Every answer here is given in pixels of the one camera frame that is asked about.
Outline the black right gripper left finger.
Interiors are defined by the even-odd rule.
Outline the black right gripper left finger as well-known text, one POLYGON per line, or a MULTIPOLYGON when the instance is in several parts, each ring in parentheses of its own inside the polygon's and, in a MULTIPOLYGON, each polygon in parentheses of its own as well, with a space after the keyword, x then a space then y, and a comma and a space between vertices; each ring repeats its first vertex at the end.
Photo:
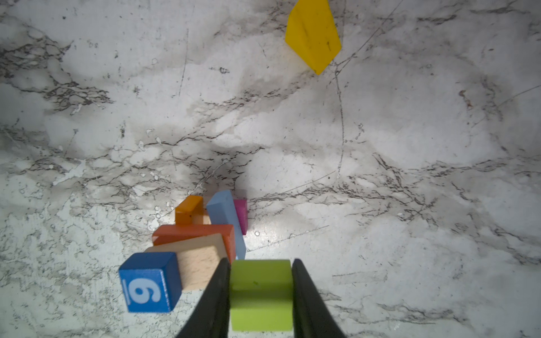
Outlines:
POLYGON ((227 338, 230 319, 230 262, 221 259, 199 303, 177 338, 227 338))

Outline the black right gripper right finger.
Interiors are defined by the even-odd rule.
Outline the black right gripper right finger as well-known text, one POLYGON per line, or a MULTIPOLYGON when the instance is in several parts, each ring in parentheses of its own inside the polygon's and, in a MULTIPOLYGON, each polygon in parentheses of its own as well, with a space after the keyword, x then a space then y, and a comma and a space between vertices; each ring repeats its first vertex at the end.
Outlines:
POLYGON ((346 338, 322 300, 300 259, 292 264, 295 338, 346 338))

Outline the lime green wooden block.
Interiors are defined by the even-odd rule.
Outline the lime green wooden block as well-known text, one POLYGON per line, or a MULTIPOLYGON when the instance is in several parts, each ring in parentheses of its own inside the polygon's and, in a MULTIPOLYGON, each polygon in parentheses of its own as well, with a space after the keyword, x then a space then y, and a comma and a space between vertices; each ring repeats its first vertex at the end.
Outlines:
POLYGON ((294 283, 289 260, 236 260, 230 273, 230 319, 235 332, 293 329, 294 283))

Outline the long natural wood block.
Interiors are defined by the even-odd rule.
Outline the long natural wood block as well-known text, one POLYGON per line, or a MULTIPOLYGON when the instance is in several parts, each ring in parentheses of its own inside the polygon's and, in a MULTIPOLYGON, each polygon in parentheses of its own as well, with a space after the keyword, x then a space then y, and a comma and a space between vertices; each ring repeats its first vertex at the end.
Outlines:
POLYGON ((145 252, 176 253, 184 292, 203 290, 220 260, 228 258, 222 235, 219 234, 152 246, 145 252))

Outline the blue number cube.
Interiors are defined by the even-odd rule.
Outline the blue number cube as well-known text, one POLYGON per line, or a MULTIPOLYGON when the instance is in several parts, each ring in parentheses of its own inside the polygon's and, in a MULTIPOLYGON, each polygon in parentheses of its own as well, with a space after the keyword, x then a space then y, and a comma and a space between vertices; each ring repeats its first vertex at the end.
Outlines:
POLYGON ((131 313, 169 313, 183 291, 174 252, 143 252, 118 269, 123 295, 131 313))

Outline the red wooden block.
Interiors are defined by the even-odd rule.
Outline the red wooden block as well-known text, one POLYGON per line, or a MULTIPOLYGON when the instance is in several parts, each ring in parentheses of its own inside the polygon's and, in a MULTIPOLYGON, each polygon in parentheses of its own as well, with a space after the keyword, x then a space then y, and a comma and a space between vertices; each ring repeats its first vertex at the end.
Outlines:
POLYGON ((222 235, 230 262, 235 260, 237 250, 244 247, 236 239, 233 225, 162 225, 152 234, 152 242, 157 246, 215 234, 222 235))

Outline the orange wooden block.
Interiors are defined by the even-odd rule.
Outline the orange wooden block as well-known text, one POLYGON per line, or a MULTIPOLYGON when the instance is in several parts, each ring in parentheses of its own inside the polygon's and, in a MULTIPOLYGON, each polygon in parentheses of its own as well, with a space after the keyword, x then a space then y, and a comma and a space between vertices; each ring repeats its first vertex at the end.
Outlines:
POLYGON ((204 199, 190 195, 175 207, 176 225, 202 225, 204 223, 204 199))

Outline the light blue wooden block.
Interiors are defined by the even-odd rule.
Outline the light blue wooden block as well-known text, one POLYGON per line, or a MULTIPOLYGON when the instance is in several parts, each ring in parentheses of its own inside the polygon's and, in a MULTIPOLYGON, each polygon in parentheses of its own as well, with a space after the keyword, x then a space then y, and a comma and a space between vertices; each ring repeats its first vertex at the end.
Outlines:
POLYGON ((230 190, 214 194, 207 203, 210 221, 217 225, 232 225, 235 235, 235 255, 238 260, 245 260, 247 248, 245 245, 239 218, 235 209, 234 199, 230 190))

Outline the magenta wooden cube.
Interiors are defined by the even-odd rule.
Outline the magenta wooden cube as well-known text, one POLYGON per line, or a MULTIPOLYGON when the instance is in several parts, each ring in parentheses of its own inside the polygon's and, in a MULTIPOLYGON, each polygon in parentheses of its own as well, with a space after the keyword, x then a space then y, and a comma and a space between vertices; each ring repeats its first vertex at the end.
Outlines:
POLYGON ((243 235, 247 234, 248 231, 248 208, 246 199, 235 199, 235 210, 238 215, 238 220, 240 223, 240 228, 243 235))

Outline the yellow wooden wedge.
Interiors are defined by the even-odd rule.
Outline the yellow wooden wedge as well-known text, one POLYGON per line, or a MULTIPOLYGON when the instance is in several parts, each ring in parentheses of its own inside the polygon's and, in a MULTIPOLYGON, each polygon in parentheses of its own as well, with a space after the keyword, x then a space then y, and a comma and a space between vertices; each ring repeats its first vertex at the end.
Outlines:
POLYGON ((285 41, 320 75, 342 45, 328 0, 299 0, 287 20, 285 41))

